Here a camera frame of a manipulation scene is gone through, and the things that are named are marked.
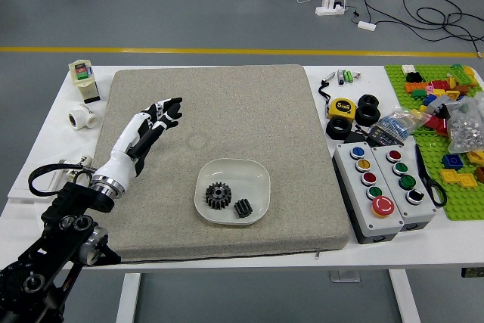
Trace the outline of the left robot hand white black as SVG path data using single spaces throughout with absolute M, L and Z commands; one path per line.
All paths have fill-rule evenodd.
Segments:
M 167 129 L 178 125 L 182 99 L 153 103 L 131 118 L 110 152 L 110 159 L 92 176 L 90 188 L 120 196 L 144 168 L 151 146 Z

